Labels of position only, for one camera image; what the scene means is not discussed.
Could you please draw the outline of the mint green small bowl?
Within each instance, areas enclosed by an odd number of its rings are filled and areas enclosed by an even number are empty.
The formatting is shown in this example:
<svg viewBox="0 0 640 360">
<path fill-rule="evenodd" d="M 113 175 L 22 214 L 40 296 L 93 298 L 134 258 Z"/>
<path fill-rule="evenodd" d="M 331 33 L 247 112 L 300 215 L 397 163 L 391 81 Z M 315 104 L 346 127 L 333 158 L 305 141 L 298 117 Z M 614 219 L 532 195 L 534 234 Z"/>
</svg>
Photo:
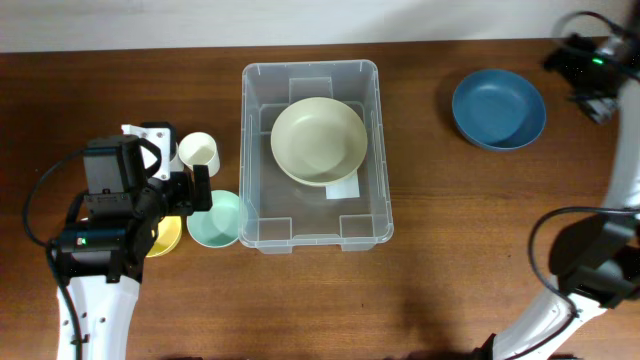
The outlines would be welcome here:
<svg viewBox="0 0 640 360">
<path fill-rule="evenodd" d="M 192 239 L 200 245 L 224 248 L 239 239 L 240 200 L 235 193 L 225 190 L 214 190 L 211 197 L 211 209 L 189 216 L 187 229 Z"/>
</svg>

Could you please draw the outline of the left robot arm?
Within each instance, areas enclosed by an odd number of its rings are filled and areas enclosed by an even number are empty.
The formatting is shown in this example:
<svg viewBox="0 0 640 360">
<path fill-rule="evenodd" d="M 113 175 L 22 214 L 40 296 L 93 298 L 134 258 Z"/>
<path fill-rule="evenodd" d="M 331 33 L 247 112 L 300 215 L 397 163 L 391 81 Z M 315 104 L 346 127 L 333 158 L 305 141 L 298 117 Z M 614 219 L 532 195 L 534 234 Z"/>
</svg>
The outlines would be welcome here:
<svg viewBox="0 0 640 360">
<path fill-rule="evenodd" d="M 155 178 L 161 164 L 141 150 L 160 148 L 135 135 L 90 141 L 83 150 L 88 183 L 46 248 L 57 282 L 60 359 L 123 359 L 139 297 L 144 260 L 167 216 L 212 207 L 209 169 Z"/>
</svg>

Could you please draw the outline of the yellow small bowl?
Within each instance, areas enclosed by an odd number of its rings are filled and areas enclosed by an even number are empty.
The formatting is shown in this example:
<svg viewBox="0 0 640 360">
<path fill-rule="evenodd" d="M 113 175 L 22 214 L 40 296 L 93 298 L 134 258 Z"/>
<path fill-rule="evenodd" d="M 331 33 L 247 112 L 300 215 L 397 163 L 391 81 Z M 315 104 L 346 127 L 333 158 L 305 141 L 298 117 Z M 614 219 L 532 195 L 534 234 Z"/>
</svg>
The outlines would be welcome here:
<svg viewBox="0 0 640 360">
<path fill-rule="evenodd" d="M 182 237 L 182 218 L 167 216 L 158 224 L 158 237 L 147 258 L 159 257 L 171 252 Z"/>
</svg>

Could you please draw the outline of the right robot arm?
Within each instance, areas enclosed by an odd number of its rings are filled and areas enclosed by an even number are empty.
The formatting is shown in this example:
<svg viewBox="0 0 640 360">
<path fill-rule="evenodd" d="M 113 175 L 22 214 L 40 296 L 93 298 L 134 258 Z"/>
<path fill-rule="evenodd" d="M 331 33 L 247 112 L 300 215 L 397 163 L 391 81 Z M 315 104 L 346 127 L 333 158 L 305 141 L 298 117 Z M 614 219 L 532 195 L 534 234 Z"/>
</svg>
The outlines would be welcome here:
<svg viewBox="0 0 640 360">
<path fill-rule="evenodd" d="M 549 359 L 590 320 L 639 297 L 639 4 L 596 44 L 561 36 L 578 12 L 553 27 L 556 50 L 544 62 L 572 87 L 570 101 L 596 123 L 619 116 L 614 166 L 599 207 L 570 206 L 542 215 L 527 240 L 540 293 L 509 328 L 473 350 L 474 359 Z"/>
</svg>

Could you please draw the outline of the dark blue bowl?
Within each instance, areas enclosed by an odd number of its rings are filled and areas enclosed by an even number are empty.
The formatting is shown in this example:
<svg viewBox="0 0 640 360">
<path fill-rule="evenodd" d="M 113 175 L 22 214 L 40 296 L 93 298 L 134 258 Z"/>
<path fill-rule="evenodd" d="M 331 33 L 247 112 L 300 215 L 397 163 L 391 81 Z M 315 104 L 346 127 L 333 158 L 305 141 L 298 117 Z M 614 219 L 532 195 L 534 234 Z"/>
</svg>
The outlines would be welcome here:
<svg viewBox="0 0 640 360">
<path fill-rule="evenodd" d="M 507 152 L 535 142 L 547 112 L 537 88 L 507 70 L 485 69 L 465 77 L 451 100 L 457 130 L 473 145 Z"/>
</svg>

